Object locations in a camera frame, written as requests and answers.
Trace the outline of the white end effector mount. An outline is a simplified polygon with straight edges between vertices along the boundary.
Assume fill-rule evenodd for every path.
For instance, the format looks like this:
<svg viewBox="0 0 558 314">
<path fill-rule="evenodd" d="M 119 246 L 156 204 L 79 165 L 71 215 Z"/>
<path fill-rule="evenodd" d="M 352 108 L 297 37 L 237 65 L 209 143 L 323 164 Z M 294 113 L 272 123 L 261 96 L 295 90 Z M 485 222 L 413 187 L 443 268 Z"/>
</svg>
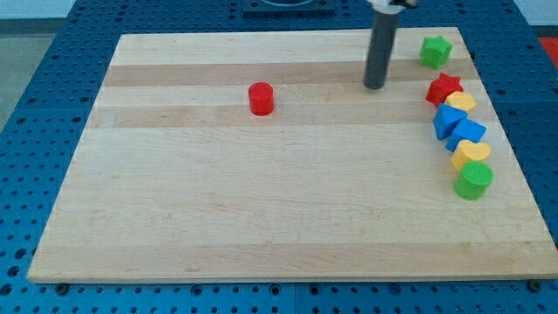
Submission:
<svg viewBox="0 0 558 314">
<path fill-rule="evenodd" d="M 397 15 L 405 9 L 416 9 L 418 0 L 367 0 L 372 8 L 382 14 Z"/>
</svg>

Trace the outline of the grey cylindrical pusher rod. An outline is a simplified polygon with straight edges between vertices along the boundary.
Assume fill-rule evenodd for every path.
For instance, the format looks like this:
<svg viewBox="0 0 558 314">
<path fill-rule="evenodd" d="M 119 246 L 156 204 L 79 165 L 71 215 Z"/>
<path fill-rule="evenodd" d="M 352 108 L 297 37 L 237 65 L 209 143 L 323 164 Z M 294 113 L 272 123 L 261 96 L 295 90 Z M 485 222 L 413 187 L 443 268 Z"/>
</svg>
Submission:
<svg viewBox="0 0 558 314">
<path fill-rule="evenodd" d="M 376 12 L 363 78 L 364 85 L 369 89 L 379 90 L 384 87 L 398 20 L 399 14 Z"/>
</svg>

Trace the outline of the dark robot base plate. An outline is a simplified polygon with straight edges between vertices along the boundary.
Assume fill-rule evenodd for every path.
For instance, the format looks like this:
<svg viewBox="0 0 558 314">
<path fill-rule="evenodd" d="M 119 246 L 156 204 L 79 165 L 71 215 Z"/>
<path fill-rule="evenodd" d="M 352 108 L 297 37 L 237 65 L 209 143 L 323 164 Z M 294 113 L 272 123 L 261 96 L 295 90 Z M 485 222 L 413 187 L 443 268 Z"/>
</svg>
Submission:
<svg viewBox="0 0 558 314">
<path fill-rule="evenodd" d="M 244 0 L 242 15 L 247 17 L 266 14 L 332 13 L 335 0 Z"/>
</svg>

